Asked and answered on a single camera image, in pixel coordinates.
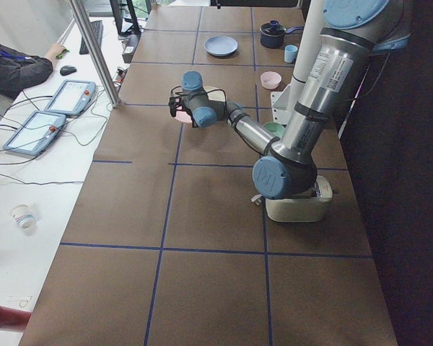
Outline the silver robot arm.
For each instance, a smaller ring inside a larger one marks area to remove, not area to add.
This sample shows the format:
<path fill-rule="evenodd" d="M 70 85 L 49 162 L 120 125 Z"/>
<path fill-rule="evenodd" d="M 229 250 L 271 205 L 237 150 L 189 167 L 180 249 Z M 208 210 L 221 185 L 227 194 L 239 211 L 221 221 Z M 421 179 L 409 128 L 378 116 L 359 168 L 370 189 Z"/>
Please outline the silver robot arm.
<path fill-rule="evenodd" d="M 225 121 L 261 157 L 253 167 L 256 190 L 290 200 L 318 188 L 312 150 L 333 111 L 355 95 L 368 58 L 404 48 L 411 1 L 312 1 L 288 87 L 288 123 L 268 133 L 235 102 L 213 101 L 200 73 L 186 72 L 170 92 L 172 114 L 186 112 L 195 127 Z"/>

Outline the person's hand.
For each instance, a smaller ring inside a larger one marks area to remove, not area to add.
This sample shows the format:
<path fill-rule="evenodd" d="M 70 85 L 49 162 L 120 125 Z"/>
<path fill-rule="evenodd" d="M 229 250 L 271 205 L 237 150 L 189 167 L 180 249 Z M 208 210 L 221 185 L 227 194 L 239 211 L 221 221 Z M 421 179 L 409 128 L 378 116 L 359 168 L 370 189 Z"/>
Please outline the person's hand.
<path fill-rule="evenodd" d="M 44 57 L 50 61 L 56 61 L 57 57 L 65 51 L 65 47 L 60 43 L 54 43 L 45 53 Z"/>

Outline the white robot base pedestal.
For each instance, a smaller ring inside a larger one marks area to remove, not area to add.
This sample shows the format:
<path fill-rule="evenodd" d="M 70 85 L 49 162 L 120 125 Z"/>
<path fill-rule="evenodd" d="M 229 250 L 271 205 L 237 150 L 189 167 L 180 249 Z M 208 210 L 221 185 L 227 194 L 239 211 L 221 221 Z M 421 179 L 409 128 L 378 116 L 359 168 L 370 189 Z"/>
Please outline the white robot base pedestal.
<path fill-rule="evenodd" d="M 328 27 L 323 16 L 324 6 L 324 0 L 310 2 L 292 77 L 281 92 L 271 93 L 271 110 L 275 123 L 288 124 L 294 106 L 316 61 L 321 49 L 320 31 Z"/>

